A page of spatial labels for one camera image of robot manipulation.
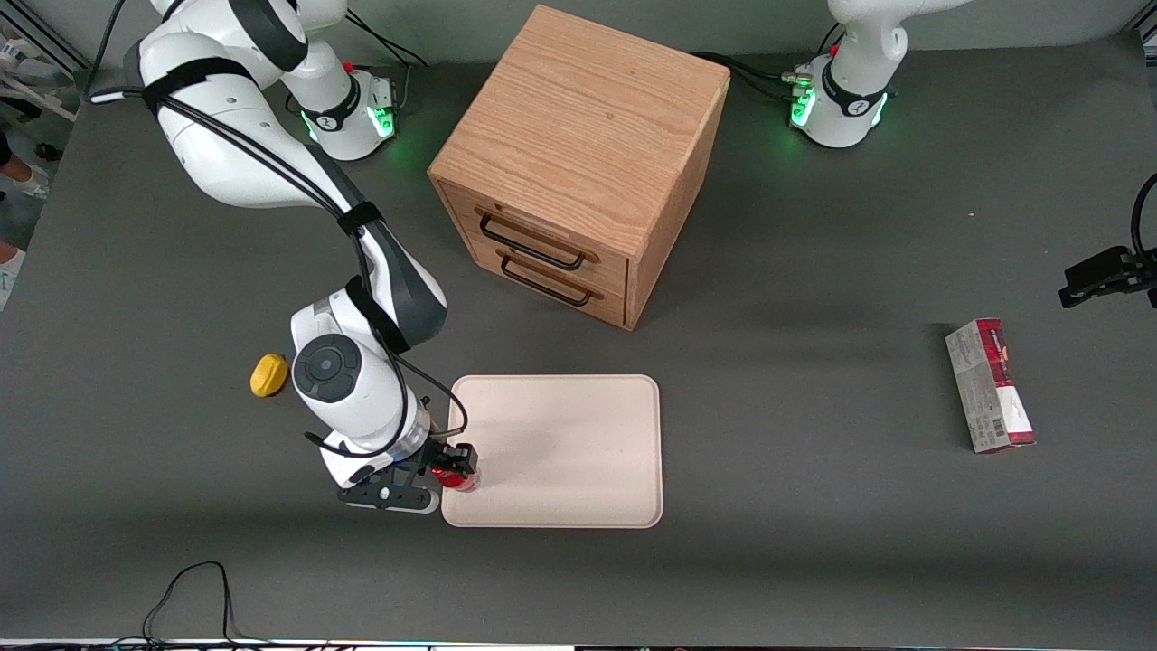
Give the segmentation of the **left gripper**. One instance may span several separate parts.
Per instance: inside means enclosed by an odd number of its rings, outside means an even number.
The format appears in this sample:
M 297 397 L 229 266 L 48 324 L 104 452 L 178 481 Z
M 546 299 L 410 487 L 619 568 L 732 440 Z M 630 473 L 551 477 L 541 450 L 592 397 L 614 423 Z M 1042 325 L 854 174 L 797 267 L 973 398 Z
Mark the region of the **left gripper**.
M 1107 294 L 1144 293 L 1156 308 L 1156 247 L 1135 252 L 1108 247 L 1103 259 L 1086 259 L 1064 271 L 1066 286 L 1059 290 L 1062 308 L 1076 308 Z

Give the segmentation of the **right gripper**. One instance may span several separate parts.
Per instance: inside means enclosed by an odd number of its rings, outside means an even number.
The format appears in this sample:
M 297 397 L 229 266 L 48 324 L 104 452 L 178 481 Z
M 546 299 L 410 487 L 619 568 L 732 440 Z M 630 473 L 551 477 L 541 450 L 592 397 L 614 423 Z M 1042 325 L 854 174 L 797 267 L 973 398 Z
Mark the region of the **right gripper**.
M 441 494 L 428 473 L 439 484 L 449 484 L 452 473 L 478 473 L 474 445 L 463 442 L 450 447 L 426 432 L 405 434 L 377 454 L 369 454 L 370 450 L 354 445 L 340 432 L 320 442 L 320 458 L 338 484 L 336 494 L 351 506 L 433 515 Z

